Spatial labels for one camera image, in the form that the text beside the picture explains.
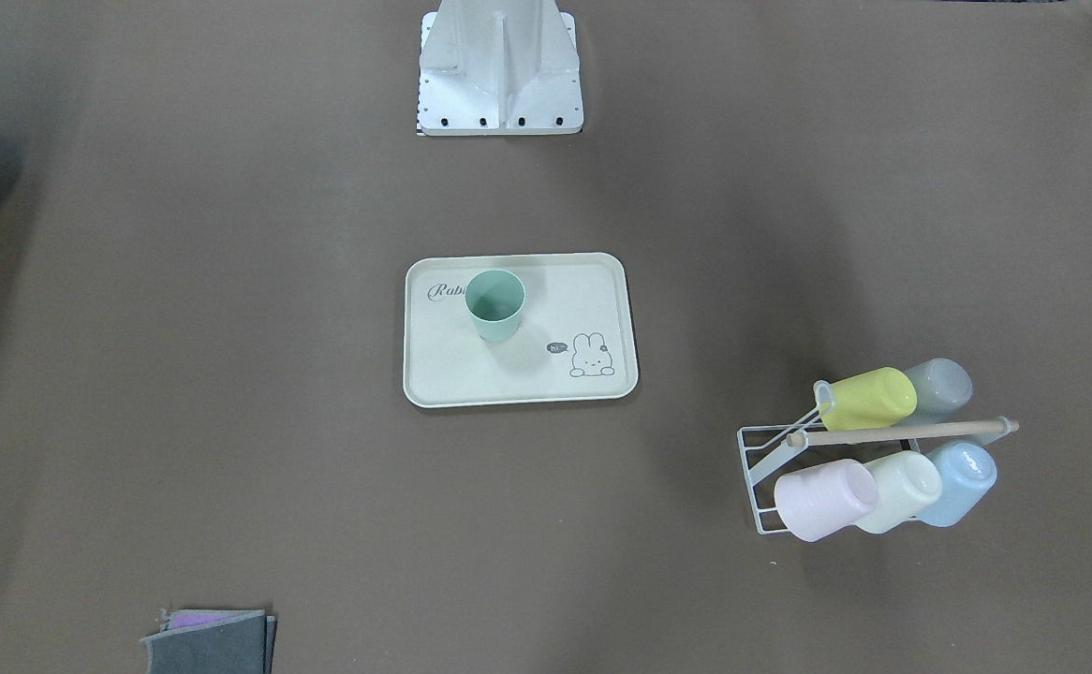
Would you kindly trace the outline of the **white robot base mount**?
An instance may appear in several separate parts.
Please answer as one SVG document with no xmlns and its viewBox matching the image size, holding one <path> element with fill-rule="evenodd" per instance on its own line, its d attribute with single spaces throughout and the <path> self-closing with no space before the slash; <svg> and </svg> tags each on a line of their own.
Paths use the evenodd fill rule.
<svg viewBox="0 0 1092 674">
<path fill-rule="evenodd" d="M 415 128 L 427 137 L 575 134 L 575 17 L 554 1 L 443 1 L 422 17 Z"/>
</svg>

